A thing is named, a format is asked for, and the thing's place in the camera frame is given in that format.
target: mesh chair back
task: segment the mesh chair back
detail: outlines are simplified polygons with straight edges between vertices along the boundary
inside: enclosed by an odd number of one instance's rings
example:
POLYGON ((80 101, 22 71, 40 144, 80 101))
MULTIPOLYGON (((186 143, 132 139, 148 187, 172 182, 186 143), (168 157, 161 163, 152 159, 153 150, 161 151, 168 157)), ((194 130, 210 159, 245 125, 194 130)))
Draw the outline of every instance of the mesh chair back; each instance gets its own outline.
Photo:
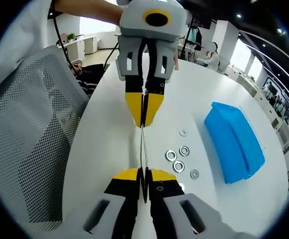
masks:
POLYGON ((88 99, 56 46, 0 85, 0 198, 22 227, 61 224, 68 154, 88 99))

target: potted plant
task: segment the potted plant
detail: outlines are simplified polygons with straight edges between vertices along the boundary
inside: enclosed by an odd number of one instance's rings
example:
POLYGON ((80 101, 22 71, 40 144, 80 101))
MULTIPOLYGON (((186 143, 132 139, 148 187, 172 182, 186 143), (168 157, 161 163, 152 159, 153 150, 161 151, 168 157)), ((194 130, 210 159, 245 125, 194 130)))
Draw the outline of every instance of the potted plant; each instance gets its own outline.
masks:
POLYGON ((71 42, 71 41, 73 41, 73 40, 75 39, 75 37, 76 37, 76 34, 73 33, 73 32, 71 32, 71 33, 68 34, 67 40, 68 40, 69 42, 71 42))

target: blue box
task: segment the blue box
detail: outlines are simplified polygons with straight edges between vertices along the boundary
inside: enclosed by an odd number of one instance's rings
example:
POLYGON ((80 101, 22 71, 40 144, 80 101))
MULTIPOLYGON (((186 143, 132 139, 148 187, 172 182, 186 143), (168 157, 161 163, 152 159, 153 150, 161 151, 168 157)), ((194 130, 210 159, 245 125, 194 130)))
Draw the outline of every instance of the blue box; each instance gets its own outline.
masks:
POLYGON ((260 144, 239 108, 213 102, 204 121, 226 183, 252 177, 265 163, 260 144))

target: white table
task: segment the white table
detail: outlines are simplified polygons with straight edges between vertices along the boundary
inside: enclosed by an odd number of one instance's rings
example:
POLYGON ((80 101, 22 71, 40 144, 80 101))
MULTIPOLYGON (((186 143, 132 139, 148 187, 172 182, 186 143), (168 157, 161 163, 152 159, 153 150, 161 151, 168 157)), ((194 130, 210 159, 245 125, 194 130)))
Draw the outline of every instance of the white table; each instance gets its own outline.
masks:
MULTIPOLYGON (((148 57, 143 59, 144 72, 148 57)), ((286 163, 279 140, 254 98, 238 83, 210 69, 179 61, 165 86, 163 104, 154 122, 146 127, 149 167, 174 173, 185 185, 217 209, 223 222, 235 231, 261 235, 279 215, 288 193, 286 163), (239 106, 247 116, 264 152, 266 162, 250 179, 225 184, 212 140, 204 125, 211 103, 239 106), (187 136, 179 135, 179 130, 187 136), (186 169, 178 174, 164 154, 181 145, 190 154, 178 159, 186 169), (197 169, 197 180, 190 178, 197 169)), ((140 130, 135 127, 125 102, 125 83, 111 64, 94 92, 77 128, 66 168, 63 219, 83 204, 94 203, 111 177, 120 170, 139 166, 140 130)), ((149 203, 140 199, 133 238, 155 238, 149 203)))

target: hand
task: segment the hand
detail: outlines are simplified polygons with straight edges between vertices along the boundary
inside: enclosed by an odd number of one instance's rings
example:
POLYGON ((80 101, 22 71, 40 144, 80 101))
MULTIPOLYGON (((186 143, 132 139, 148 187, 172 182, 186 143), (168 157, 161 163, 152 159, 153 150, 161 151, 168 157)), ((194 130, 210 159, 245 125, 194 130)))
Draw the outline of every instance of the hand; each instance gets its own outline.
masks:
POLYGON ((72 73, 74 74, 74 76, 77 76, 81 73, 82 71, 82 68, 81 68, 81 65, 80 63, 74 63, 73 64, 73 67, 74 67, 74 70, 71 69, 72 73))

